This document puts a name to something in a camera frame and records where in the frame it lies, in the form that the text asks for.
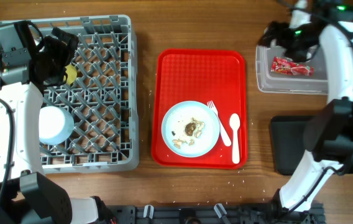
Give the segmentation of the yellow cup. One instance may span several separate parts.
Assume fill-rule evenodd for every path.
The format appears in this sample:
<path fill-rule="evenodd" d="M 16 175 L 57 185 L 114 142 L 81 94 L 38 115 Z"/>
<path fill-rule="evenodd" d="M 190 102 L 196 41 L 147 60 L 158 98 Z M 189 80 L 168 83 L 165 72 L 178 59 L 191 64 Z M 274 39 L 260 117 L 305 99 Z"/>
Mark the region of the yellow cup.
<path fill-rule="evenodd" d="M 67 65 L 65 68 L 66 75 L 64 76 L 63 81 L 66 82 L 67 85 L 72 85 L 77 78 L 77 70 L 72 64 Z"/>

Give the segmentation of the red foil wrapper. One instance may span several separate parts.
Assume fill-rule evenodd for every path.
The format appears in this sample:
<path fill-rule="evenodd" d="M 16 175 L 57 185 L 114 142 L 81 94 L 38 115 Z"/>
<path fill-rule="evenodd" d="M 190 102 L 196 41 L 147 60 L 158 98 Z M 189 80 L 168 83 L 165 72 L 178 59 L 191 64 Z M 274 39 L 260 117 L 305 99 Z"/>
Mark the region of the red foil wrapper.
<path fill-rule="evenodd" d="M 295 63 L 287 58 L 274 57 L 271 72 L 292 75 L 292 76 L 312 76 L 314 68 L 302 63 Z"/>

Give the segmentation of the light blue bowl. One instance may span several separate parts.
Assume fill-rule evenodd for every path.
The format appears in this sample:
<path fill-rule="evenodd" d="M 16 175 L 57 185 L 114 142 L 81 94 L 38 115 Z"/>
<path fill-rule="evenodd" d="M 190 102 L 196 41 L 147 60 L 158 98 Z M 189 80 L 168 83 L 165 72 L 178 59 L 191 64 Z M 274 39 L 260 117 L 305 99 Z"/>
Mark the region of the light blue bowl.
<path fill-rule="evenodd" d="M 66 141 L 73 132 L 74 120 L 65 109 L 46 106 L 40 109 L 39 139 L 47 145 L 57 145 Z"/>

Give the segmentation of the white plastic spoon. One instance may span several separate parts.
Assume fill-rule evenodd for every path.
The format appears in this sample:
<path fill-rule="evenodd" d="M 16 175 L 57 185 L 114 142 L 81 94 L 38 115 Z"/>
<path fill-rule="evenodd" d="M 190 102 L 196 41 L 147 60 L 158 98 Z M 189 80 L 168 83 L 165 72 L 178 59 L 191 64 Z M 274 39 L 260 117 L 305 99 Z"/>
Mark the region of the white plastic spoon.
<path fill-rule="evenodd" d="M 238 114 L 233 113 L 231 115 L 229 125 L 232 129 L 232 162 L 238 164 L 240 163 L 238 130 L 241 126 Z"/>

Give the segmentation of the white plastic fork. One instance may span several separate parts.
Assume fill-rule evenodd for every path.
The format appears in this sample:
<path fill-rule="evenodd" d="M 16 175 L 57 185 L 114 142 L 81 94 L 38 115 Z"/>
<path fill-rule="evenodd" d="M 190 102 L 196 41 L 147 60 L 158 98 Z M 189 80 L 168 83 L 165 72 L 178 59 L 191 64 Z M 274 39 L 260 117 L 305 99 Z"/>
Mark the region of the white plastic fork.
<path fill-rule="evenodd" d="M 212 100 L 208 101 L 207 106 L 216 115 L 216 117 L 218 119 L 219 128 L 220 128 L 220 135 L 221 135 L 221 139 L 222 139 L 224 145 L 227 147 L 231 146 L 231 144 L 232 144 L 231 139 L 230 139 L 229 135 L 227 134 L 227 132 L 226 132 L 226 130 L 225 130 L 220 118 L 219 118 L 218 109 L 216 108 L 214 102 Z"/>

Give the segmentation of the food scraps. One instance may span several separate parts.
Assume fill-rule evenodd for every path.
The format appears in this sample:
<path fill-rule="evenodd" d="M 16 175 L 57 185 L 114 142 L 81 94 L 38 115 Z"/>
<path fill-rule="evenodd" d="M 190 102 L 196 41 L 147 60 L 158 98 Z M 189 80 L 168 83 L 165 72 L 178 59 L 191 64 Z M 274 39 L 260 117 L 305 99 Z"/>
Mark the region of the food scraps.
<path fill-rule="evenodd" d="M 181 149 L 182 145 L 192 146 L 201 136 L 205 127 L 203 121 L 194 118 L 177 121 L 172 128 L 172 143 L 177 149 Z"/>

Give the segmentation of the light blue plate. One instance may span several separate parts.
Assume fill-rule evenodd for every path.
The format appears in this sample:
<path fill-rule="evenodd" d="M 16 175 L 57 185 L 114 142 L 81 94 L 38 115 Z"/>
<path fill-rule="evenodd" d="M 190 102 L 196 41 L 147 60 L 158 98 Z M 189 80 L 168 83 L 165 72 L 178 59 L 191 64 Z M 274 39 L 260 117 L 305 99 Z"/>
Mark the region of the light blue plate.
<path fill-rule="evenodd" d="M 217 116 L 208 106 L 197 101 L 182 101 L 166 112 L 161 135 L 172 152 L 195 158 L 215 147 L 220 127 Z"/>

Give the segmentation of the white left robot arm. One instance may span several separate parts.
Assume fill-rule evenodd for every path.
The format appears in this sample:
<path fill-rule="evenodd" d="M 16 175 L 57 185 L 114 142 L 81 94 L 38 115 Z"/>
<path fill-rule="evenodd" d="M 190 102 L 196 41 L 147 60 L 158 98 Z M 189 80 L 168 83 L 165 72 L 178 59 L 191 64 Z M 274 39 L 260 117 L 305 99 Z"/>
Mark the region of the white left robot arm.
<path fill-rule="evenodd" d="M 33 30 L 30 21 L 0 26 L 0 223 L 116 223 L 99 197 L 72 199 L 44 174 L 44 89 L 66 83 L 78 38 L 56 27 L 36 42 Z"/>

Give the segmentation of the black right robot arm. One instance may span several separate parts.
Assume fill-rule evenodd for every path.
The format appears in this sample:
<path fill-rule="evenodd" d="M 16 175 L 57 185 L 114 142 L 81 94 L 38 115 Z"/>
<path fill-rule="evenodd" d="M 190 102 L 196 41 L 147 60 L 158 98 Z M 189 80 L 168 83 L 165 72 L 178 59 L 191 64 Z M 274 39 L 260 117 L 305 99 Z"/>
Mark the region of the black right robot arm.
<path fill-rule="evenodd" d="M 257 206 L 272 223 L 302 222 L 331 176 L 353 173 L 353 6 L 297 1 L 288 8 L 290 21 L 271 22 L 257 43 L 258 88 L 328 98 L 315 116 L 271 119 L 275 168 L 289 176 Z"/>

